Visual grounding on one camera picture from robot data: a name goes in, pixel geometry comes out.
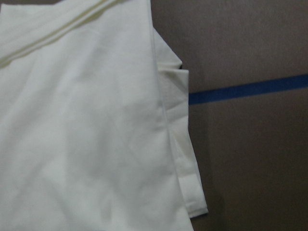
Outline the cream long-sleeve cat shirt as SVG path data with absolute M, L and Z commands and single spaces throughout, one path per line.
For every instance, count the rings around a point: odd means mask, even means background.
M 148 0 L 0 6 L 0 228 L 191 231 L 188 71 Z

